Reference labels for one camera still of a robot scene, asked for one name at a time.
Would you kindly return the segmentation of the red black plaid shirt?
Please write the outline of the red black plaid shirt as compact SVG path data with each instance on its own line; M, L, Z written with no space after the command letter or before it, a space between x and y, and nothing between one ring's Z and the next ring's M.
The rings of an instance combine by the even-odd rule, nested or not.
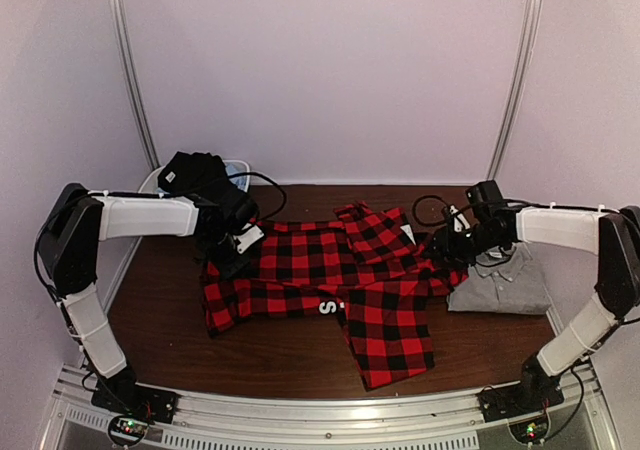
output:
M210 336L252 317L334 316L366 389L423 374L434 355L426 305L463 283L465 268L429 253L399 207L357 202L332 221L264 222L248 268L231 280L208 264L203 307Z

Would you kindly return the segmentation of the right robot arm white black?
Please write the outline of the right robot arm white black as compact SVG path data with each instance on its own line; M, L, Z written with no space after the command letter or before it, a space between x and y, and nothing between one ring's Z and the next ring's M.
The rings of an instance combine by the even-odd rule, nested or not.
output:
M553 309L562 328L522 367L512 400L535 410L557 379L597 349L639 305L639 209L572 207L505 199L473 203L476 223L457 230L444 217L432 254L468 266L495 247L524 243L542 260Z

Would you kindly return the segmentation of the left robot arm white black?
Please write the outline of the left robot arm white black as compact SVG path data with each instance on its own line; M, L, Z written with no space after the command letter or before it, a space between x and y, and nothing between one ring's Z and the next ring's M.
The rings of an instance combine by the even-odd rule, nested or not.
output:
M35 267L76 333L99 378L98 389L123 414L137 412L144 394L97 295L100 243L118 238L194 237L206 259L229 278L247 263L259 208L236 186L219 193L61 191L34 245Z

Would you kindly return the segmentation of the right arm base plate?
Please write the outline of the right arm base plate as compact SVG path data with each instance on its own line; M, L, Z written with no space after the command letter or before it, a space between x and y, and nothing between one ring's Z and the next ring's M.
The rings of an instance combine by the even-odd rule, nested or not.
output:
M476 394L484 421L495 422L543 412L564 402L559 388L529 392L521 383L504 387L486 386Z

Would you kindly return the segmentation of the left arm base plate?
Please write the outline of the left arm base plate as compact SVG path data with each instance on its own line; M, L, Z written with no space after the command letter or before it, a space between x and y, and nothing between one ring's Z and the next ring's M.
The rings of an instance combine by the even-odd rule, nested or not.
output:
M91 397L93 406L114 413L134 416L150 423L173 422L178 394L157 388L125 382L98 383Z

